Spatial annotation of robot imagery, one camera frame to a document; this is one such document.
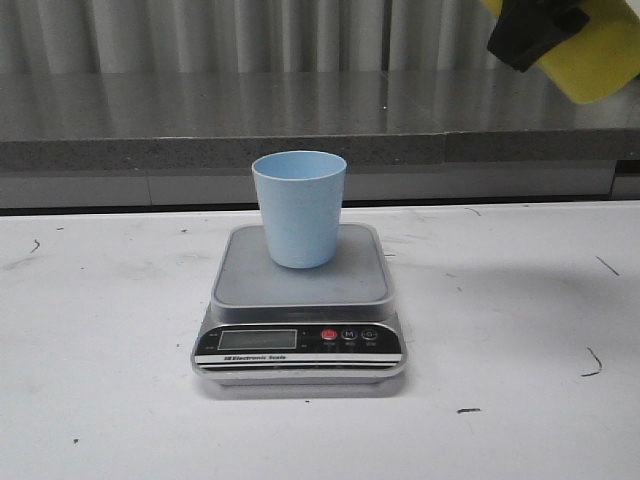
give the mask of black button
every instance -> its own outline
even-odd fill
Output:
[[[365,328],[362,331],[361,335],[362,335],[362,338],[369,341],[372,341],[378,338],[378,332],[376,332],[373,328]]]
[[[355,340],[356,338],[358,338],[358,332],[353,328],[345,328],[340,334],[340,336],[344,340]]]

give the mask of yellow object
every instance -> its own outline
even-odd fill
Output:
[[[502,0],[482,0],[496,17]],[[604,98],[640,74],[640,20],[624,0],[584,0],[590,20],[557,45],[538,65],[574,102]]]

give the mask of stainless steel weighing plate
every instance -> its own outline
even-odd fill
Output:
[[[269,257],[264,230],[234,230],[192,363],[222,384],[372,383],[406,361],[391,278],[372,227],[342,224],[313,269]]]

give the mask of cup rim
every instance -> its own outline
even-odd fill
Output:
[[[256,170],[256,165],[264,160],[265,158],[268,157],[275,157],[275,156],[280,156],[280,155],[290,155],[290,154],[294,154],[294,153],[320,153],[322,155],[328,155],[334,158],[339,159],[342,162],[342,167],[340,169],[337,169],[334,172],[328,173],[327,175],[320,175],[317,177],[305,177],[305,178],[283,178],[283,177],[274,177],[272,175],[267,175],[265,173],[259,172],[258,170]],[[329,178],[329,177],[333,177],[335,175],[339,175],[340,173],[344,172],[347,169],[347,162],[344,158],[342,158],[340,155],[336,155],[335,153],[331,153],[331,152],[322,152],[320,150],[287,150],[287,151],[283,151],[283,152],[274,152],[274,153],[269,153],[267,155],[263,155],[262,157],[258,158],[257,160],[255,160],[252,164],[251,164],[251,171],[254,175],[259,175],[260,177],[263,178],[269,178],[272,180],[278,180],[278,181],[282,181],[282,182],[306,182],[309,180],[321,180],[323,178]]]

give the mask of red power button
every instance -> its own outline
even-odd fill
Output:
[[[338,337],[338,332],[336,332],[332,328],[325,328],[320,333],[320,336],[322,337],[323,340],[335,340]]]

